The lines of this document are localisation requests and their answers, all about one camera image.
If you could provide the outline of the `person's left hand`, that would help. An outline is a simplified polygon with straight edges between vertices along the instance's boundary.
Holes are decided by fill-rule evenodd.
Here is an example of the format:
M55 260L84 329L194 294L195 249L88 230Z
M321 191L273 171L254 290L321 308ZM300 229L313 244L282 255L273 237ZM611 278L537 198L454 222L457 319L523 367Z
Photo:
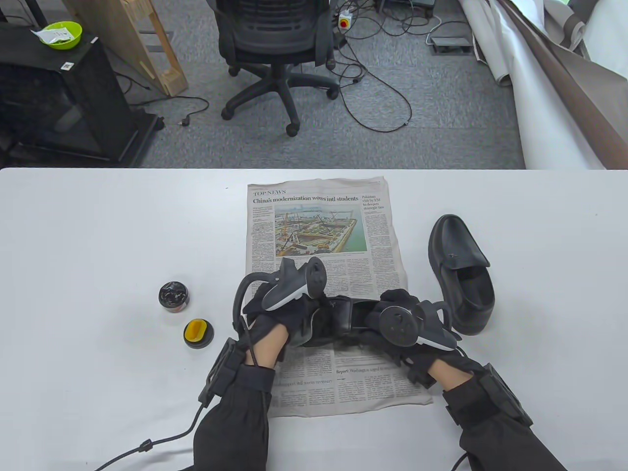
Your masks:
M312 300L303 295L284 306L273 310L262 309L261 301L271 285L263 283L256 294L245 305L242 314L249 324L249 334L253 343L253 353L247 352L246 364L274 369L278 357L294 334L301 332L305 321L320 308L320 300Z

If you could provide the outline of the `person's right hand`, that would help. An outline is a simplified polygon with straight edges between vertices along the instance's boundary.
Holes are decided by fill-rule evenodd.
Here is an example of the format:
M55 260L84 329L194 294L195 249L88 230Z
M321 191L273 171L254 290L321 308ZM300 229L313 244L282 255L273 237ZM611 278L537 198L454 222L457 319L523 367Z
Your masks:
M444 380L430 374L438 360L469 375L487 375L480 363L465 357L457 339L441 322L443 302L419 301L405 289L383 292L357 334L361 345L383 352L397 366L408 368L408 379L428 389Z

